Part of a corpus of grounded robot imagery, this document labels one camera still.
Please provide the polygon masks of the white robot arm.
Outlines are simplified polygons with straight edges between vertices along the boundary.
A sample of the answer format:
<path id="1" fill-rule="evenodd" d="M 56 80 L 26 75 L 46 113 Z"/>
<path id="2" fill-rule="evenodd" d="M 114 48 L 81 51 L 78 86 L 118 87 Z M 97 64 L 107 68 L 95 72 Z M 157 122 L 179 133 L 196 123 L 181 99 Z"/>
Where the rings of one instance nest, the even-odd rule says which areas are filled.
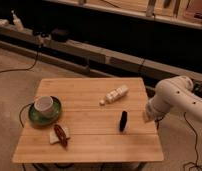
<path id="1" fill-rule="evenodd" d="M 192 92 L 193 88 L 194 84 L 187 76 L 159 81 L 155 87 L 155 95 L 145 106 L 144 121 L 151 122 L 165 116 L 172 107 L 177 107 L 202 123 L 202 98 Z"/>

